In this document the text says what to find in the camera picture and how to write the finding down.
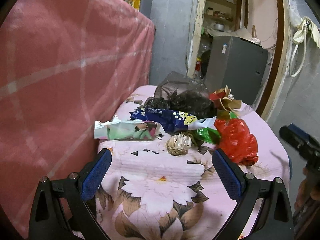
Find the black plastic bag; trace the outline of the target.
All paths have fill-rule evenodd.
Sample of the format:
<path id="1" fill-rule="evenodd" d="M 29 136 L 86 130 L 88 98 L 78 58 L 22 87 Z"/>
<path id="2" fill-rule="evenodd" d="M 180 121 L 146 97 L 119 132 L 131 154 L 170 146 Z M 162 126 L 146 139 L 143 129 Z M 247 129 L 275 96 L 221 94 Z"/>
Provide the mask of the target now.
<path id="1" fill-rule="evenodd" d="M 212 118 L 217 114 L 206 85 L 177 72 L 171 72 L 157 86 L 144 107 L 185 112 L 198 119 Z"/>

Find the grey washing machine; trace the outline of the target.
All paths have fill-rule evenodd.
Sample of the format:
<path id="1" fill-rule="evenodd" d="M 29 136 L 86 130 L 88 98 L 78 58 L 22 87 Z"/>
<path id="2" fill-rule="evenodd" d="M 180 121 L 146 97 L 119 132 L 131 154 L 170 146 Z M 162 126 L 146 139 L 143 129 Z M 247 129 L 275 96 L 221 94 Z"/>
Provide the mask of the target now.
<path id="1" fill-rule="evenodd" d="M 267 66 L 268 51 L 234 36 L 213 38 L 204 84 L 209 92 L 229 87 L 234 97 L 251 105 Z"/>

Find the blue snack bag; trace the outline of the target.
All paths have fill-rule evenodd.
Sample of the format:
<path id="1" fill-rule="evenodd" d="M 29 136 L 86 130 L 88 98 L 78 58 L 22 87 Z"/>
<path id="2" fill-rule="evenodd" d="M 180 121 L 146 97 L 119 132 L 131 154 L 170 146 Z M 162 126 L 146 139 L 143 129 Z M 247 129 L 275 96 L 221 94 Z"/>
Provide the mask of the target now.
<path id="1" fill-rule="evenodd" d="M 131 120 L 153 121 L 161 124 L 166 133 L 212 128 L 216 117 L 197 118 L 193 114 L 167 109 L 137 108 L 130 113 Z"/>

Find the green floral wrapper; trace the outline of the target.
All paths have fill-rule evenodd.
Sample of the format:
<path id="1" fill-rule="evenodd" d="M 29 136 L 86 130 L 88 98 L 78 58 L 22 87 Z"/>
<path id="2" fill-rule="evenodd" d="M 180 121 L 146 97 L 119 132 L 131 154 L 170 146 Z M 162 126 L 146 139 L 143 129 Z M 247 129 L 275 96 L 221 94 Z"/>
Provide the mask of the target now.
<path id="1" fill-rule="evenodd" d="M 153 140 L 165 135 L 161 124 L 153 121 L 120 120 L 115 116 L 112 121 L 94 122 L 94 139 L 99 140 Z"/>

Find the red plastic bag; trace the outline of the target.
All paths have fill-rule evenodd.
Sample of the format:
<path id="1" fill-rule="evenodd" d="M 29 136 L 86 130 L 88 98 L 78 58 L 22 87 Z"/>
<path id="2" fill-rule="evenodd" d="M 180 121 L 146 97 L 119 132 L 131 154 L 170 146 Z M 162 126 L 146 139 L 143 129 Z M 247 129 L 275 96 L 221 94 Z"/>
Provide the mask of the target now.
<path id="1" fill-rule="evenodd" d="M 230 119 L 229 122 L 217 119 L 214 123 L 220 133 L 218 148 L 236 164 L 244 166 L 254 165 L 258 159 L 258 142 L 250 133 L 242 119 Z"/>

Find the green tube white cap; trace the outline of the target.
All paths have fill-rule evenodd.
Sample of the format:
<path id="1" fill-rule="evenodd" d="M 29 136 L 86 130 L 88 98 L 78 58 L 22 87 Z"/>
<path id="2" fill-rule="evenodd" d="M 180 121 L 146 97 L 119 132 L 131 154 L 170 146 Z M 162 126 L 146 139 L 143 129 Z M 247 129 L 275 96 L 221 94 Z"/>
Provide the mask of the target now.
<path id="1" fill-rule="evenodd" d="M 200 128 L 193 130 L 194 138 L 202 142 L 217 145 L 220 141 L 220 133 L 212 128 Z"/>

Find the red plaid cloth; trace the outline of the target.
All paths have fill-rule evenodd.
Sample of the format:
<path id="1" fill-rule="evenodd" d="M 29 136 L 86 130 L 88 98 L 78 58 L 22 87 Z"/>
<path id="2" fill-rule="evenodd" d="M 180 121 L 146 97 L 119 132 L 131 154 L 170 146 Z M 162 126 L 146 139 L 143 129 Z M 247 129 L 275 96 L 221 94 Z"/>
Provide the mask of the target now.
<path id="1" fill-rule="evenodd" d="M 95 121 L 148 83 L 153 22 L 122 0 L 18 0 L 1 26 L 1 206 L 27 237 L 42 176 L 96 154 Z"/>

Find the white red sack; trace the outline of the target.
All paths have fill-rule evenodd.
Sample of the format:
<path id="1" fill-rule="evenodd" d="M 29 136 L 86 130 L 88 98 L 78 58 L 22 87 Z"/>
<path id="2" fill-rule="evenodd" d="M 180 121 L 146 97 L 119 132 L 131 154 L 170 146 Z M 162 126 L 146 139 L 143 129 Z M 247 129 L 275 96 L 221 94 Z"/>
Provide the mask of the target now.
<path id="1" fill-rule="evenodd" d="M 201 78 L 201 58 L 198 57 L 196 60 L 196 66 L 194 71 L 194 79 L 200 79 Z"/>

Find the wooden storage shelf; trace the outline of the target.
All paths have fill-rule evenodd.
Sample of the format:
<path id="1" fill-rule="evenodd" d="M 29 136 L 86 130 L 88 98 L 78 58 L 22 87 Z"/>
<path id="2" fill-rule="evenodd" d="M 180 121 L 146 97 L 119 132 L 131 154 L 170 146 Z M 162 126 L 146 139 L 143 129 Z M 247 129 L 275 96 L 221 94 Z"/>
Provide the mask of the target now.
<path id="1" fill-rule="evenodd" d="M 202 35 L 214 31 L 233 32 L 242 27 L 244 0 L 205 0 Z"/>

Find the cream rubber gloves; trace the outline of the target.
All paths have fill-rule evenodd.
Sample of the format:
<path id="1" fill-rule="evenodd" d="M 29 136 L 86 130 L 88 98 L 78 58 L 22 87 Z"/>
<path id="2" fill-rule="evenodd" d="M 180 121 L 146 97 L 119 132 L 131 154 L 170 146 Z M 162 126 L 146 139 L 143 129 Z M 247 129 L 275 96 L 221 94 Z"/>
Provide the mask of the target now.
<path id="1" fill-rule="evenodd" d="M 312 20 L 304 16 L 302 18 L 302 21 L 300 24 L 295 25 L 297 28 L 296 33 L 293 36 L 293 42 L 294 44 L 301 44 L 305 41 L 306 36 L 309 34 L 313 41 L 315 42 L 316 46 L 319 48 L 319 42 L 320 42 L 320 35 L 318 27 L 315 23 L 312 22 Z"/>

